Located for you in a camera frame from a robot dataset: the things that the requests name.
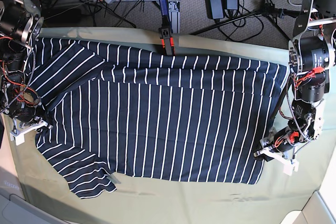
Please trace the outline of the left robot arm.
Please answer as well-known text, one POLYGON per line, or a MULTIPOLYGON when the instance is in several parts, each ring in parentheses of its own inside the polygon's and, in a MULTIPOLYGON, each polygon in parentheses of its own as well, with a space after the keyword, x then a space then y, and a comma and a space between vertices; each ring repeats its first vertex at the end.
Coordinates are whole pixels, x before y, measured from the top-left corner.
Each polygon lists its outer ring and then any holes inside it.
POLYGON ((256 144, 254 158, 276 159, 295 166, 303 144, 317 140, 324 123, 329 92, 329 70, 335 66, 335 0, 302 0, 300 10, 277 10, 277 16, 295 18, 292 40, 288 42, 290 73, 271 115, 274 119, 287 100, 291 116, 280 131, 272 128, 256 144))

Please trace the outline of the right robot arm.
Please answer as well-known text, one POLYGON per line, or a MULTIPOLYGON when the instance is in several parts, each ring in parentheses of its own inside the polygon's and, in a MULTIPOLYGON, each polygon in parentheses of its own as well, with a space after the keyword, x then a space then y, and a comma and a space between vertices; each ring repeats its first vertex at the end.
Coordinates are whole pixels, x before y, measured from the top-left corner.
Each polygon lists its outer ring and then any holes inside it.
POLYGON ((1 113, 26 131, 52 129, 41 97, 31 87, 44 22, 39 1, 1 0, 1 113))

